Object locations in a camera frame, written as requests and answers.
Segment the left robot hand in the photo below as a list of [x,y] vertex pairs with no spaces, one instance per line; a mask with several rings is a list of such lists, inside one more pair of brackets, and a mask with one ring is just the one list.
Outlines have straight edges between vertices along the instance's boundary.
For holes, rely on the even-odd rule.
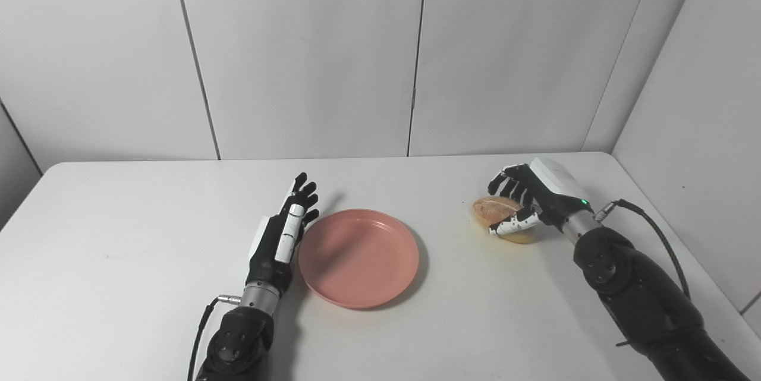
[[288,291],[293,281],[294,251],[309,224],[320,216],[320,210],[315,208],[318,200],[316,183],[301,172],[294,178],[278,213],[263,218],[245,284],[274,287],[279,296]]

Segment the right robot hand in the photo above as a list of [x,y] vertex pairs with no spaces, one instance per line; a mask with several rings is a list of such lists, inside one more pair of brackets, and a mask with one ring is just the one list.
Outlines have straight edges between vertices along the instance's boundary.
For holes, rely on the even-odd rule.
[[503,237],[544,223],[574,241],[599,226],[587,192],[552,159],[535,158],[530,163],[503,167],[488,184],[488,193],[521,205],[514,214],[489,226],[492,235]]

